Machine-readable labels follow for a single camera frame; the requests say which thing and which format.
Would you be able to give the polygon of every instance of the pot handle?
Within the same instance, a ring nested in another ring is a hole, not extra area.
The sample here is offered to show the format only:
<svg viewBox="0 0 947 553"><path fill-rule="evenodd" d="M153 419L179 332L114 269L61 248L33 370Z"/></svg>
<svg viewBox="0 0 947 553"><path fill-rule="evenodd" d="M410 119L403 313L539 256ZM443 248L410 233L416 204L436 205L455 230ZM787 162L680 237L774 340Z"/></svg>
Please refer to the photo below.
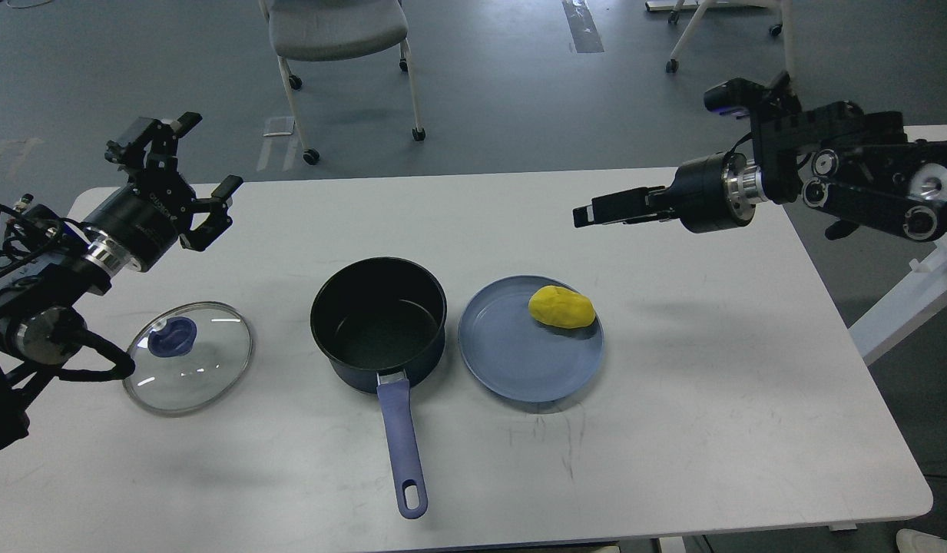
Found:
<svg viewBox="0 0 947 553"><path fill-rule="evenodd" d="M422 477L422 463L418 458L418 443L411 420L409 389L411 384L404 373L399 372L378 377L378 402L385 418L385 435L388 437L388 454L392 460L392 478L395 480L395 495L399 500L399 512L404 518L419 518L429 507ZM406 489L415 487L418 505L409 507Z"/></svg>

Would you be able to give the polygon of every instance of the white table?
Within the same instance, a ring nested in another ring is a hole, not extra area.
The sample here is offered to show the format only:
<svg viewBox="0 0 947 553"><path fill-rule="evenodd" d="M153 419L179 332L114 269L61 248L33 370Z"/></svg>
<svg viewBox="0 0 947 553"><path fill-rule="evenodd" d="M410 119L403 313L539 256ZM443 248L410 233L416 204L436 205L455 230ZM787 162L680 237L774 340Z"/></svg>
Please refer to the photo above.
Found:
<svg viewBox="0 0 947 553"><path fill-rule="evenodd" d="M572 228L572 207L673 174L245 184L209 251L119 273L78 308L128 343L161 311L227 302L257 333L249 373L181 418L115 382L53 382L31 436L0 452L0 551L446 549L925 514L929 487L779 207L704 235ZM333 374L308 327L330 274L381 255L421 263L449 298L444 361L412 391L417 521L396 511L377 400ZM459 357L466 302L516 273L578 288L606 332L600 373L553 406L499 399Z"/></svg>
<svg viewBox="0 0 947 553"><path fill-rule="evenodd" d="M947 140L947 125L906 128L909 140ZM911 335L947 306L947 234L934 241L922 262L909 262L911 272L876 302L849 332L869 365Z"/></svg>

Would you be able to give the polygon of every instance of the shoe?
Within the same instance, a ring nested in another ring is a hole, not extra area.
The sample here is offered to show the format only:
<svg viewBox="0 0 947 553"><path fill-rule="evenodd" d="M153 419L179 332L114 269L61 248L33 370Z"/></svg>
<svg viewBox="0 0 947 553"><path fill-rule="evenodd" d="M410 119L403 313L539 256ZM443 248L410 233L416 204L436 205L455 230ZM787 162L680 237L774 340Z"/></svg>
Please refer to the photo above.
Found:
<svg viewBox="0 0 947 553"><path fill-rule="evenodd" d="M897 549L900 553L947 553L947 540L904 528L897 532Z"/></svg>

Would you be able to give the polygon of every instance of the plate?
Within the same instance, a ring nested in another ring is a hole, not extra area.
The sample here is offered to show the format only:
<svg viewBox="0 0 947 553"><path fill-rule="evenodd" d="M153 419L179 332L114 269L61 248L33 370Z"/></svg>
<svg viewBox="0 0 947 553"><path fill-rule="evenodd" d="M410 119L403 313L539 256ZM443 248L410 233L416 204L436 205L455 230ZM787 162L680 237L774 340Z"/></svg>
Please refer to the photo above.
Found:
<svg viewBox="0 0 947 553"><path fill-rule="evenodd" d="M559 329L531 317L528 301L549 284L572 290L546 276L509 276L480 290L459 319L463 362L504 398L554 402L577 392L599 370L599 317L583 329Z"/></svg>

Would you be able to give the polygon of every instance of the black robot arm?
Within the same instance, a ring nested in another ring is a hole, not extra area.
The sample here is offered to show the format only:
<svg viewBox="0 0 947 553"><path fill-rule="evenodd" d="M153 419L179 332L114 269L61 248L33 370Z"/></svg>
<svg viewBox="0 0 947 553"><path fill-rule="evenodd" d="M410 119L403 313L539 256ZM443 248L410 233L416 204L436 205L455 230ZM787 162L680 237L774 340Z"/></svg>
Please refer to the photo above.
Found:
<svg viewBox="0 0 947 553"><path fill-rule="evenodd" d="M593 198L572 211L575 226L677 218L692 232L726 230L749 224L755 204L800 196L839 218L825 231L829 239L859 225L914 241L947 232L947 141L908 143L899 112L866 114L846 101L803 111L786 73L768 87L726 81L706 92L705 106L750 117L750 133L737 146L751 139L753 160L733 147L685 162L669 187ZM805 167L806 182L799 175Z"/></svg>
<svg viewBox="0 0 947 553"><path fill-rule="evenodd" d="M103 382L135 370L124 349L91 332L74 310L82 295L106 293L122 267L149 270L177 239L203 251L230 227L227 209L243 181L230 175L198 199L176 171L178 141L199 122L197 113L169 123L139 118L109 141L105 158L128 173L128 183L83 223L30 206L28 195L14 207L0 204L0 350L21 361L7 373L0 368L0 449L27 436L26 409L54 378ZM207 217L193 227L194 214ZM114 366L66 369L84 346Z"/></svg>

